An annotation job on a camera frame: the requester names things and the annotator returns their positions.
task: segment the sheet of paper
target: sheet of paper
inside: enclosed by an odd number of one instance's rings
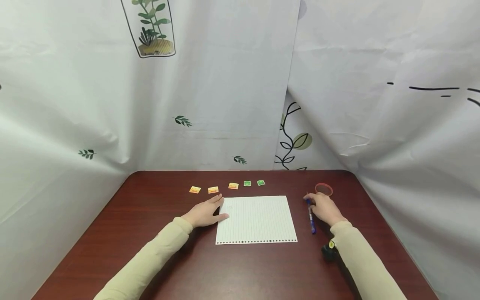
[[[225,198],[220,213],[216,245],[297,242],[286,196]]]

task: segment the left hand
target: left hand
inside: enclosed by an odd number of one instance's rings
[[[216,209],[223,204],[224,200],[222,194],[217,195],[205,202],[195,205],[189,212],[184,214],[182,218],[189,222],[193,228],[209,226],[225,220],[228,218],[228,214],[213,215]]]

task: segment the hand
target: hand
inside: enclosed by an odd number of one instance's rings
[[[313,213],[322,221],[327,223],[328,225],[333,226],[340,221],[348,221],[345,219],[340,210],[335,205],[330,197],[327,195],[318,192],[317,194],[309,193],[306,194],[303,199],[310,199],[312,203],[310,208],[312,209]]]
[[[224,200],[222,194],[217,195],[205,202],[195,205],[189,212],[184,214],[182,218],[189,222],[193,228],[204,227],[225,220],[228,218],[228,214],[213,215],[216,209],[223,204]]]

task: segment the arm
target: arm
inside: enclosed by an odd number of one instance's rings
[[[407,299],[358,229],[348,221],[340,221],[334,224],[330,231],[335,235],[332,241],[350,271],[362,299]]]
[[[335,236],[332,241],[350,271],[364,300],[406,300],[395,280],[358,229],[340,213],[330,197],[308,194],[315,215],[330,225]]]
[[[187,241],[195,227],[208,226],[228,218],[213,216],[221,206],[222,194],[197,204],[182,217],[176,217],[148,242],[95,296],[94,300],[137,300],[167,260]]]

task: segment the wrist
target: wrist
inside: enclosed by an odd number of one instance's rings
[[[189,222],[193,228],[197,227],[195,220],[188,213],[181,216],[181,218]]]
[[[338,216],[338,217],[335,217],[335,218],[332,218],[331,220],[329,220],[329,221],[327,222],[327,224],[328,224],[330,227],[332,227],[332,226],[335,225],[336,223],[342,222],[342,221],[347,221],[347,222],[348,222],[347,218],[345,218],[344,216]]]

